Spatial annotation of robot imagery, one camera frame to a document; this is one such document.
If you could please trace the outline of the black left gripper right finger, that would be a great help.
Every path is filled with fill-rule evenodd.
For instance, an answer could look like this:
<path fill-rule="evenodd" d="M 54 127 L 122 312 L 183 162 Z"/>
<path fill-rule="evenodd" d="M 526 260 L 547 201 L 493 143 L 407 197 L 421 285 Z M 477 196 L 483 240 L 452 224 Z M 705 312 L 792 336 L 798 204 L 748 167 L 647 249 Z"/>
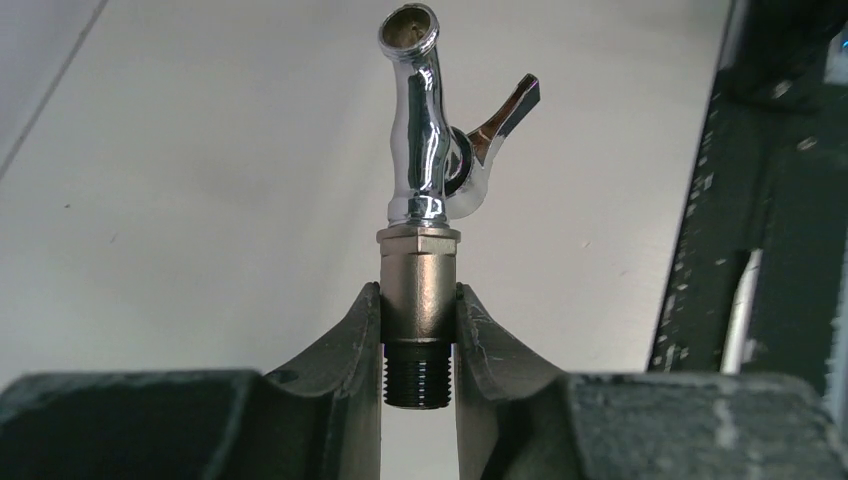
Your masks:
<path fill-rule="evenodd" d="M 569 373 L 459 285 L 455 401 L 463 479 L 843 479 L 847 447 L 785 375 Z"/>

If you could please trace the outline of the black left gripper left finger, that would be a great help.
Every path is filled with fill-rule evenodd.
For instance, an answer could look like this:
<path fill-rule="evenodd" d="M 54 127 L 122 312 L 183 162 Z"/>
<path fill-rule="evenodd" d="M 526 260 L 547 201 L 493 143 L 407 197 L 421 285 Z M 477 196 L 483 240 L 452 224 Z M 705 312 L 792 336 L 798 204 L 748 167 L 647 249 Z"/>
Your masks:
<path fill-rule="evenodd" d="M 376 479 L 380 298 L 253 370 L 39 373 L 1 395 L 5 479 Z"/>

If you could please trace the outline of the threaded metal pipe fitting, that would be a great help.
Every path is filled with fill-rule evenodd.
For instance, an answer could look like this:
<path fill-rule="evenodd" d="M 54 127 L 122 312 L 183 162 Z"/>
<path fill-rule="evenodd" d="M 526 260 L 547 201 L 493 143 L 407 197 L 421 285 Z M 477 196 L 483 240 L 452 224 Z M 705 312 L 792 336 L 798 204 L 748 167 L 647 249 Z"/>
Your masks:
<path fill-rule="evenodd" d="M 376 239 L 384 401 L 410 410 L 444 408 L 451 399 L 461 234 L 398 225 L 379 231 Z"/>

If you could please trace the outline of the chrome water faucet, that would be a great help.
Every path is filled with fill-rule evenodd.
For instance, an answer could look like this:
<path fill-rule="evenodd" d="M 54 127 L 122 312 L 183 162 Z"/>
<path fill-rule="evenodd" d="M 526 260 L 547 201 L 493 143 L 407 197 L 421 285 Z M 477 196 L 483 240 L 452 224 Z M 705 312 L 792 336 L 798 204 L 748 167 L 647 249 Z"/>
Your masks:
<path fill-rule="evenodd" d="M 390 135 L 394 192 L 390 224 L 445 227 L 474 213 L 488 193 L 494 159 L 541 99 L 526 74 L 503 105 L 465 133 L 450 124 L 437 52 L 440 24 L 422 3 L 407 3 L 380 25 L 378 43 L 392 63 L 396 110 Z"/>

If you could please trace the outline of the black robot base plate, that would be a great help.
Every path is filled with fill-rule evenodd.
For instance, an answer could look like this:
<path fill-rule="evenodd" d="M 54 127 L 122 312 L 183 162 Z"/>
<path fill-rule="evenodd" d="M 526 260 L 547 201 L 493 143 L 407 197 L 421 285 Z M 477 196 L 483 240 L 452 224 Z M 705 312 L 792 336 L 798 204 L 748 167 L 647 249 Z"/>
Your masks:
<path fill-rule="evenodd" d="M 745 373 L 827 389 L 847 240 L 847 89 L 825 69 L 843 1 L 735 1 L 648 369 L 716 371 L 744 270 Z"/>

